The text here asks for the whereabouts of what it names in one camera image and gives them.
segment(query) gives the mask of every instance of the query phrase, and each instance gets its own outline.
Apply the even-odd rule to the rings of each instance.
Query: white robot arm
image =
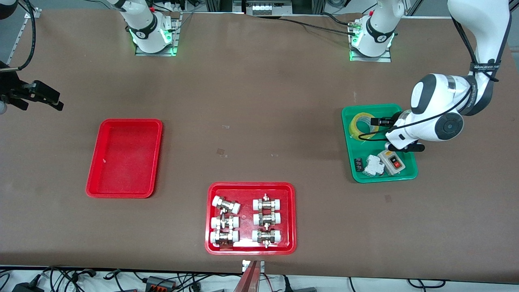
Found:
[[[369,15],[357,19],[360,32],[351,45],[368,57],[382,55],[391,43],[394,29],[404,15],[403,0],[377,0],[375,9]]]
[[[145,0],[107,1],[121,12],[133,41],[143,52],[159,52],[172,42],[171,17],[151,12]]]
[[[456,28],[471,52],[467,76],[429,74],[413,89],[411,109],[393,118],[386,133],[393,151],[413,150],[418,139],[445,141],[463,129],[463,115],[484,109],[492,98],[496,72],[510,30],[510,12],[506,0],[448,0]],[[474,53],[461,25],[475,36]]]

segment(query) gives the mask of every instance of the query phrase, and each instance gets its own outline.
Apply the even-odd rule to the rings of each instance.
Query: tape roll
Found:
[[[372,118],[374,118],[374,116],[372,114],[368,114],[368,113],[358,113],[358,114],[356,114],[353,117],[353,119],[351,120],[350,126],[348,127],[348,130],[350,131],[350,135],[352,136],[352,138],[354,138],[355,140],[358,140],[358,141],[362,141],[361,139],[359,139],[359,135],[360,134],[364,134],[364,133],[361,132],[359,130],[359,128],[357,128],[357,122],[366,123],[370,127],[370,132],[378,131],[378,126],[372,126],[371,125],[371,119]],[[364,139],[370,139],[374,135],[375,134],[364,136]]]

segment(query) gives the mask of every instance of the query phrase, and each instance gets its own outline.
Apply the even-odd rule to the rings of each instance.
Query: green tray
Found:
[[[346,107],[343,109],[343,125],[344,134],[346,136],[346,146],[348,148],[348,155],[350,156],[350,166],[353,178],[360,183],[369,182],[384,182],[384,181],[396,181],[396,180],[408,180],[414,179],[418,175],[418,167],[416,166],[415,154],[414,153],[403,153],[397,152],[402,162],[405,164],[405,169],[399,174],[390,176],[384,173],[381,176],[369,177],[362,172],[355,171],[354,160],[355,158],[362,158],[362,162],[366,163],[368,155],[377,155],[385,149],[385,141],[358,141],[352,138],[348,127],[350,121],[358,113],[370,113],[375,117],[392,116],[394,113],[401,111],[402,108],[398,104],[387,103],[387,104],[371,104],[371,105],[354,105],[352,107]],[[369,132],[369,126],[366,123],[358,123],[357,127],[362,132]],[[384,134],[376,134],[372,139],[384,138]]]

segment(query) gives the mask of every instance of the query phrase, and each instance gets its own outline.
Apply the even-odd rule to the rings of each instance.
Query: table surface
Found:
[[[343,19],[353,19],[346,15]],[[325,17],[300,17],[345,29]],[[409,107],[424,75],[467,73],[450,20],[403,19],[392,63],[350,62],[343,35],[234,14],[195,14],[174,58],[133,56],[116,11],[47,10],[19,73],[61,92],[57,112],[9,108],[0,123],[0,263],[519,282],[518,75],[506,49],[494,100],[459,137],[426,142],[411,181],[355,183],[340,112]],[[30,27],[11,65],[30,48]],[[158,118],[156,191],[85,194],[107,118]],[[226,158],[218,155],[224,149]],[[212,256],[204,249],[215,181],[296,188],[297,250]]]

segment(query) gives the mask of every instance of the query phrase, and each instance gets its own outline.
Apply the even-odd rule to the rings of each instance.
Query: empty red tray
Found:
[[[272,229],[281,232],[281,241],[265,248],[264,245],[252,241],[252,231],[258,230],[254,225],[253,214],[258,211],[252,209],[252,200],[262,198],[267,193],[271,199],[280,200],[281,223],[272,226]],[[240,218],[240,241],[235,242],[231,248],[219,248],[209,239],[211,218],[220,214],[220,211],[212,206],[215,196],[225,197],[227,201],[236,201],[241,204],[238,212]],[[206,250],[212,255],[289,255],[296,249],[296,223],[295,223],[295,190],[287,182],[215,182],[209,187],[206,214]]]
[[[86,192],[96,198],[146,198],[153,193],[162,137],[154,118],[110,118],[99,128]]]

